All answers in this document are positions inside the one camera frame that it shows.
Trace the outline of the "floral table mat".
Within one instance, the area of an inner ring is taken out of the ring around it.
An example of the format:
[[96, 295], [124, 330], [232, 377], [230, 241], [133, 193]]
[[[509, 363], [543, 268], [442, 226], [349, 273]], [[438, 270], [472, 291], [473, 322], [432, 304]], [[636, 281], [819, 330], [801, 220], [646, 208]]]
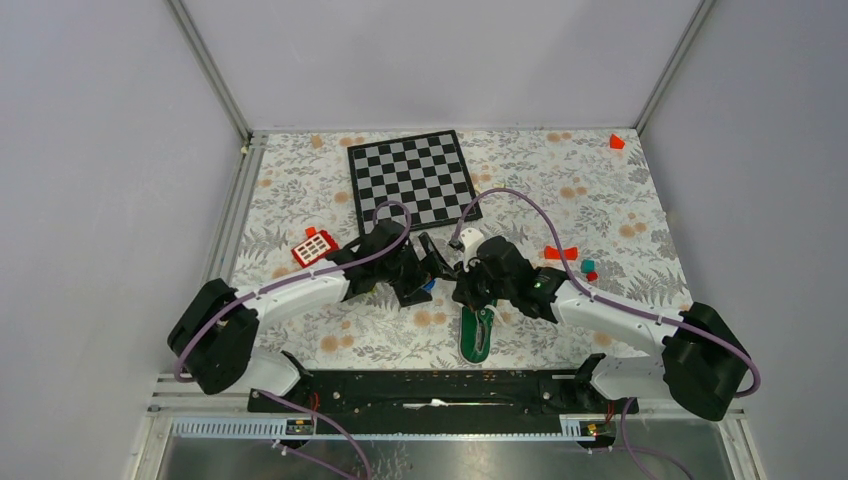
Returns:
[[[311, 137], [324, 145], [314, 149]], [[476, 227], [513, 242], [536, 266], [546, 246], [577, 247], [596, 263], [597, 288], [671, 311], [692, 304], [665, 212], [640, 140], [622, 130], [459, 133], [473, 186], [485, 192]], [[390, 132], [277, 133], [260, 143], [262, 163], [230, 282], [250, 287], [297, 269], [291, 249], [309, 227], [339, 243], [358, 235], [347, 150]], [[258, 339], [309, 369], [467, 368], [458, 348], [460, 317], [452, 287], [430, 302], [401, 308], [392, 290], [371, 292], [286, 320]]]

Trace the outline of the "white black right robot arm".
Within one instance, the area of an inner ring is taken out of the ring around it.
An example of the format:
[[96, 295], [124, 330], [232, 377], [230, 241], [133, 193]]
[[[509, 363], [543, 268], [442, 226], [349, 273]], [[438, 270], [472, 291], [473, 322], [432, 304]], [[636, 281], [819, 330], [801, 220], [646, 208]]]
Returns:
[[611, 400], [673, 400], [704, 420], [724, 418], [751, 358], [712, 307], [694, 303], [673, 313], [609, 295], [557, 268], [535, 267], [502, 236], [475, 229], [450, 240], [463, 255], [452, 298], [479, 311], [506, 301], [524, 316], [602, 332], [639, 351], [637, 357], [594, 354], [578, 370], [575, 402], [597, 412]]

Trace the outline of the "green canvas sneaker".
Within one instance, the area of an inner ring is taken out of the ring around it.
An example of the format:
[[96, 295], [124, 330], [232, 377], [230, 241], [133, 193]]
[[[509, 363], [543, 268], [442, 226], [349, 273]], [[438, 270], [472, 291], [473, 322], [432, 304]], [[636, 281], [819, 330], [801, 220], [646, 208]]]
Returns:
[[458, 348], [460, 356], [470, 364], [481, 364], [490, 354], [494, 320], [499, 314], [496, 305], [493, 301], [476, 311], [461, 308]]

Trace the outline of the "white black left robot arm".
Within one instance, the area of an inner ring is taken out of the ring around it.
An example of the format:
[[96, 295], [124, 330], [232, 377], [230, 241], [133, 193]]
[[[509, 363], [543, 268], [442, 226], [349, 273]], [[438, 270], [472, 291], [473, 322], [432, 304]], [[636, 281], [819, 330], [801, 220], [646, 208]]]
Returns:
[[170, 332], [167, 345], [176, 362], [173, 378], [193, 383], [206, 395], [237, 389], [271, 393], [288, 411], [309, 401], [303, 367], [288, 353], [257, 347], [270, 327], [325, 306], [391, 287], [401, 306], [431, 300], [436, 279], [454, 281], [450, 266], [426, 233], [417, 255], [404, 225], [380, 220], [372, 230], [299, 272], [259, 287], [238, 289], [221, 278], [207, 281]]

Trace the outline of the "teal cube block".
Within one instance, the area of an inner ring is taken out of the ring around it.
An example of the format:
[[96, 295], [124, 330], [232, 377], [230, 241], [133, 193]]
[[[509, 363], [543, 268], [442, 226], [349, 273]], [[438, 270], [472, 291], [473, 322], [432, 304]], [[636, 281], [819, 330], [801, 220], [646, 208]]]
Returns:
[[596, 263], [592, 259], [583, 259], [580, 264], [580, 271], [583, 274], [590, 274], [596, 271]]

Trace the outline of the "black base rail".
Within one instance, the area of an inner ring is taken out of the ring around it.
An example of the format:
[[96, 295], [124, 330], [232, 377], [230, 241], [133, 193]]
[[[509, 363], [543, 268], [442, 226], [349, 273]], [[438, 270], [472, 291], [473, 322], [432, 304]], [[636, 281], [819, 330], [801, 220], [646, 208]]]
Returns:
[[317, 433], [561, 434], [561, 417], [600, 423], [639, 405], [609, 400], [574, 370], [313, 370], [248, 374], [251, 413], [307, 409]]

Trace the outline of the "red arch block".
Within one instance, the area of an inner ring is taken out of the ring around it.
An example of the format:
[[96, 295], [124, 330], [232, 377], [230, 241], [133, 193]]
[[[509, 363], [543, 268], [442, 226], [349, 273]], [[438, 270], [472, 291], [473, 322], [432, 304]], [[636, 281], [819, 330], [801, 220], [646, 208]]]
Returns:
[[546, 246], [543, 251], [543, 256], [547, 260], [574, 261], [579, 257], [579, 250], [577, 247], [558, 249], [554, 246]]

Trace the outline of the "red toy brick window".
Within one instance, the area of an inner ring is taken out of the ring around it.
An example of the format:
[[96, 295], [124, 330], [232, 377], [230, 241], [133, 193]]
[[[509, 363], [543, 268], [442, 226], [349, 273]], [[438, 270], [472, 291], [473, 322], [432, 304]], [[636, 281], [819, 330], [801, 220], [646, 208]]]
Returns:
[[294, 260], [302, 268], [315, 264], [339, 249], [337, 242], [326, 230], [309, 227], [305, 234], [306, 239], [291, 249]]

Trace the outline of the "black grey chessboard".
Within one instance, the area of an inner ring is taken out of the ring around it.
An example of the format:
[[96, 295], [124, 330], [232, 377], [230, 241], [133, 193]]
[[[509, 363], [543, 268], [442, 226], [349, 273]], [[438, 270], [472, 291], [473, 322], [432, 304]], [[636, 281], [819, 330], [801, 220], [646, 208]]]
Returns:
[[397, 206], [377, 208], [387, 200], [403, 203], [411, 214], [411, 229], [451, 225], [461, 217], [482, 217], [456, 131], [446, 130], [383, 140], [347, 150], [359, 233], [373, 229], [373, 219], [401, 223]]

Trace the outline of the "red wedge block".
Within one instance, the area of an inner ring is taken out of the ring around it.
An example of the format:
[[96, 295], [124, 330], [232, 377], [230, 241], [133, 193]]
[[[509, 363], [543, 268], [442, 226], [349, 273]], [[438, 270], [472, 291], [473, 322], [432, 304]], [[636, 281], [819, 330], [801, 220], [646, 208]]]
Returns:
[[626, 142], [616, 134], [611, 134], [609, 137], [609, 147], [615, 150], [622, 150], [626, 146]]

